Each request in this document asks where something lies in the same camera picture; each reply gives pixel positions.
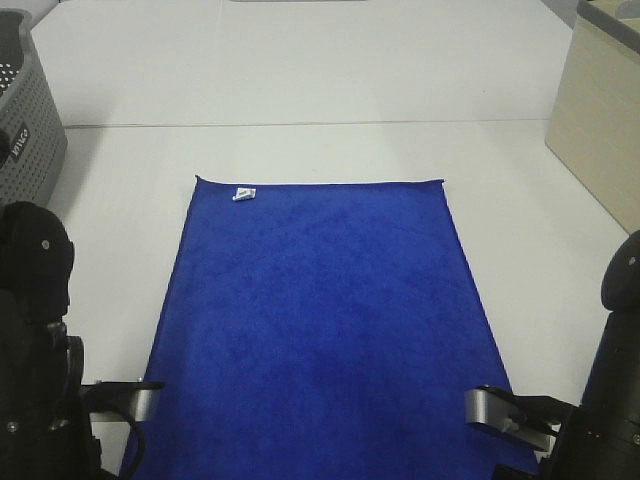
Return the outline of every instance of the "beige storage box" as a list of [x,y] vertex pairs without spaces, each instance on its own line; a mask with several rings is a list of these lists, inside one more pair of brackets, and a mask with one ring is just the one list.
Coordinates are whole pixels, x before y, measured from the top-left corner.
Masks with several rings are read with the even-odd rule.
[[628,232],[640,229],[640,2],[580,1],[547,145]]

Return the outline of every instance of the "white wall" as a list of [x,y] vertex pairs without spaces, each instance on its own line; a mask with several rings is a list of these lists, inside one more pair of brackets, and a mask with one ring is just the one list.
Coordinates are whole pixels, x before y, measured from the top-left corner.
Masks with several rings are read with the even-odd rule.
[[19,8],[31,13],[33,16],[31,26],[42,20],[42,17],[57,4],[58,0],[0,0],[0,8]]

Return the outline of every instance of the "blue microfiber cloth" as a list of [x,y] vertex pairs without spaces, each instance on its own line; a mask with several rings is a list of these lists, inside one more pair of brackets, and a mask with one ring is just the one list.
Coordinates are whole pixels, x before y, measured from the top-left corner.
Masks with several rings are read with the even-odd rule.
[[146,378],[167,386],[139,480],[536,469],[465,426],[465,390],[509,383],[441,181],[198,179]]

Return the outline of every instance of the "white tabletop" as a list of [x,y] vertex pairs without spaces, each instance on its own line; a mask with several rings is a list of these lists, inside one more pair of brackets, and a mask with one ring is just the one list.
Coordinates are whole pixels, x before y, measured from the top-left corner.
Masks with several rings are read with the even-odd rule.
[[540,0],[63,2],[33,31],[65,125],[548,118]]
[[33,35],[66,125],[148,125],[67,131],[85,381],[143,374],[196,174],[444,178],[514,389],[579,401],[626,234],[544,145],[571,31],[539,0],[73,0]]
[[[444,178],[515,391],[578,402],[606,320],[600,281],[626,234],[545,147],[545,128],[69,130],[50,208],[76,245],[67,321],[85,341],[85,381],[144,373],[196,174],[237,183]],[[126,430],[111,428],[104,458],[115,468]]]

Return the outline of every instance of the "tag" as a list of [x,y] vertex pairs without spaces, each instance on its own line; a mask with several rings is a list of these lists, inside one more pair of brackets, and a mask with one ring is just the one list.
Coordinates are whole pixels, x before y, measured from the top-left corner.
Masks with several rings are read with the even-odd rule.
[[233,201],[240,202],[242,200],[251,200],[252,198],[256,198],[255,188],[238,187],[236,194],[233,196]]

